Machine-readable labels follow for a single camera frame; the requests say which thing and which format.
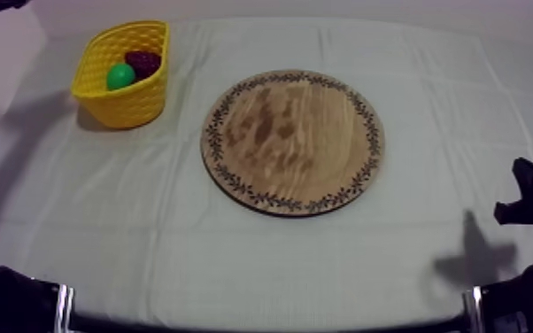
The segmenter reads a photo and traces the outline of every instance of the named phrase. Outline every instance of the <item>round wooden tray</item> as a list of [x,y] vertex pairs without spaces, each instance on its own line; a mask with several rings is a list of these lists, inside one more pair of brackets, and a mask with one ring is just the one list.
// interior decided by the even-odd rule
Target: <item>round wooden tray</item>
[[382,162],[382,124],[367,100],[327,75],[277,71],[226,91],[201,137],[211,177],[263,213],[309,216],[359,196]]

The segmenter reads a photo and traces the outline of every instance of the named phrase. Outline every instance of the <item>green ball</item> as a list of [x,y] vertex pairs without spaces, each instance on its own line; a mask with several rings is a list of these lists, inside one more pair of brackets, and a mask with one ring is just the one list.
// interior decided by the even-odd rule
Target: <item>green ball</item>
[[128,64],[116,64],[107,74],[107,89],[124,88],[135,81],[135,70]]

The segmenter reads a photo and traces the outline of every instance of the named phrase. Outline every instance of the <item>yellow basket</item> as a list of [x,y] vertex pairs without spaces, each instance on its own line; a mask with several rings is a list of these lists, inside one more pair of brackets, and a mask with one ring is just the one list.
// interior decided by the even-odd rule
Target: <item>yellow basket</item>
[[[131,50],[161,55],[161,66],[152,76],[128,87],[108,90],[106,75],[123,63]],[[87,45],[74,76],[71,91],[93,116],[108,128],[133,128],[154,120],[166,101],[169,26],[146,20],[105,30]]]

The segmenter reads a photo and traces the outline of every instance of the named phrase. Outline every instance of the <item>wood grain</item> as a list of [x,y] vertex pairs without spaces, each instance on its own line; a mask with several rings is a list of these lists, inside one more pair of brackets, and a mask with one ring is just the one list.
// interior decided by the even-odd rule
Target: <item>wood grain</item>
[[215,182],[264,213],[325,213],[359,196],[384,149],[382,124],[355,90],[323,74],[277,71],[226,91],[201,152]]

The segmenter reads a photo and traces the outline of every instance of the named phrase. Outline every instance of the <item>red fruit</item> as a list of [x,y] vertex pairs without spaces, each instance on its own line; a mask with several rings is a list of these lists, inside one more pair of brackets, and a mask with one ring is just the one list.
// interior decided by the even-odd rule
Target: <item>red fruit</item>
[[153,75],[161,66],[161,57],[144,50],[133,50],[124,56],[126,63],[135,69],[136,81],[144,80]]

